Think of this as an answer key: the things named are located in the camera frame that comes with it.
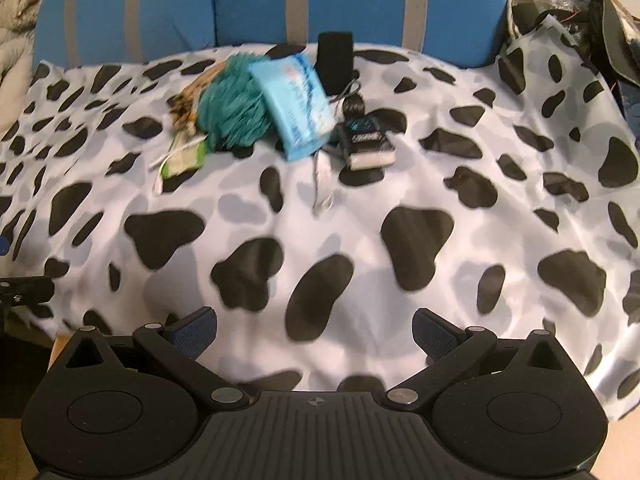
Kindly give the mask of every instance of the gray strap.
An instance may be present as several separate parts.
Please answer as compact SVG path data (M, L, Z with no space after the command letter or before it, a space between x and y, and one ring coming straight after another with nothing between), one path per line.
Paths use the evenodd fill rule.
M124 0L124 41L133 62L145 61L140 38L140 0Z
M424 32L427 29L428 0L404 0L404 25L402 46L422 51Z
M285 0L287 43L304 45L309 34L309 0Z
M69 67L81 66L82 60L78 53L78 33L76 30L76 2L78 0L65 0L63 19L65 23L66 56Z

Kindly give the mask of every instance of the blue backrest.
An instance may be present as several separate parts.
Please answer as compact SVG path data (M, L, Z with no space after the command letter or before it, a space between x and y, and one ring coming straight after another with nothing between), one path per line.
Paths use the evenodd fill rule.
M43 0L34 63L142 62L216 44L355 41L420 50L458 66L492 61L506 0Z

